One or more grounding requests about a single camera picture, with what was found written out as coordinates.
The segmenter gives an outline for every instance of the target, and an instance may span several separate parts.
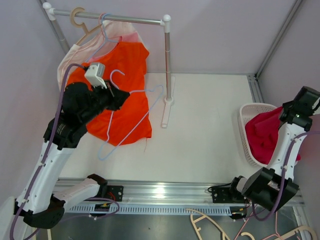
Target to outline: metal pole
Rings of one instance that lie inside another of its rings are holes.
[[[164,33],[165,45],[165,80],[166,80],[166,100],[172,100],[171,92],[171,61],[170,61],[170,32]]]
[[[56,38],[59,40],[62,50],[64,51],[65,54],[68,53],[68,51],[70,50],[70,46],[66,40],[64,32],[61,30],[60,25],[56,20],[56,16],[52,11],[53,8],[51,4],[48,2],[44,2],[42,4],[42,9],[45,11],[46,17],[50,21],[51,27],[53,28],[53,32],[55,33]]]
[[[62,50],[65,54],[67,54],[70,50],[70,46],[68,44],[68,41],[66,40],[66,37],[64,35],[64,32],[61,30],[59,23],[57,20],[50,21],[52,23],[52,26],[56,32],[57,38],[59,40],[59,43],[62,47]]]
[[[47,10],[43,7],[43,6],[44,6],[43,4],[44,4],[46,1],[44,1],[44,0],[37,0],[37,2],[40,4],[40,7],[41,7],[43,13],[45,14],[46,19],[48,20],[48,22],[49,22],[49,24],[50,24],[50,27],[51,27],[51,29],[52,29],[55,37],[59,40],[59,43],[60,43],[60,45],[61,45],[61,48],[62,48],[63,52],[66,54],[66,53],[69,51],[70,46],[69,46],[69,44],[68,44],[68,42],[67,42],[67,40],[66,40],[66,37],[65,37],[64,33],[62,32],[62,30],[61,30],[61,28],[60,28],[59,23],[57,22],[57,20],[56,20],[54,17],[51,17],[51,19],[50,19]]]
[[[270,59],[272,58],[272,56],[276,52],[277,47],[279,46],[281,40],[283,39],[283,37],[287,33],[288,29],[290,28],[292,22],[295,19],[295,16],[298,13],[298,10],[301,8],[301,6],[303,5],[304,2],[305,2],[305,0],[296,0],[295,3],[293,4],[293,6],[290,9],[280,31],[276,35],[270,49],[268,50],[266,56],[264,57],[262,64],[260,65],[260,67],[256,73],[257,79],[260,77],[260,75],[263,72],[263,70],[265,69],[266,65],[268,64],[268,62],[270,61]]]
[[[69,17],[71,11],[54,9],[53,13],[55,15]],[[79,17],[79,18],[98,19],[100,14],[83,11],[83,12],[78,12],[77,14],[75,14],[75,16]],[[136,18],[136,17],[129,17],[129,16],[107,15],[103,19],[104,20],[119,21],[119,22],[136,23],[136,24],[149,24],[149,25],[159,25],[159,26],[162,25],[161,20],[147,19],[147,18]]]

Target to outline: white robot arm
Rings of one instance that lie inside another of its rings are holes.
[[[85,68],[84,76],[91,83],[92,90],[82,82],[68,85],[56,130],[53,131],[55,119],[48,124],[37,165],[15,202],[14,214],[23,216],[23,221],[31,227],[51,229],[61,220],[65,210],[92,197],[103,198],[107,193],[107,181],[92,174],[70,189],[52,194],[69,156],[87,132],[86,124],[106,109],[119,110],[130,95],[111,82],[105,82],[102,79],[104,69],[103,64],[96,62]]]
[[[319,98],[320,92],[304,86],[293,101],[282,105],[278,141],[270,163],[249,179],[236,177],[232,185],[237,192],[269,211],[277,211],[297,193],[299,186],[293,183],[295,162],[312,126],[310,116],[320,106]]]

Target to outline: white tabletop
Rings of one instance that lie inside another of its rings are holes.
[[[95,173],[109,180],[227,183],[259,168],[245,159],[237,122],[241,105],[252,102],[244,75],[174,74],[174,105],[168,128],[161,128],[163,100],[149,119],[152,138],[120,146],[105,161],[97,158],[102,140],[86,134],[61,172],[62,178]],[[163,73],[146,75],[146,87],[165,86]],[[147,93],[149,106],[158,92]],[[114,147],[106,144],[103,155]]]

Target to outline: laundry basket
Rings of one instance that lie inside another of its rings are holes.
[[[241,135],[241,141],[244,149],[245,158],[252,166],[266,167],[267,165],[260,163],[252,155],[251,149],[248,143],[245,126],[251,119],[253,119],[258,114],[270,112],[276,108],[277,108],[276,106],[266,104],[266,103],[248,103],[243,105],[240,108],[240,113],[238,116],[238,125],[239,125],[239,130]]]

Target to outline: white pole base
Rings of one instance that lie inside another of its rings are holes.
[[[161,127],[166,129],[169,124],[169,117],[170,117],[170,111],[171,111],[171,106],[174,104],[174,90],[175,90],[175,82],[176,82],[176,77],[171,76],[171,92],[172,96],[171,99],[164,99],[164,111],[163,111],[163,117],[162,117],[162,123]]]

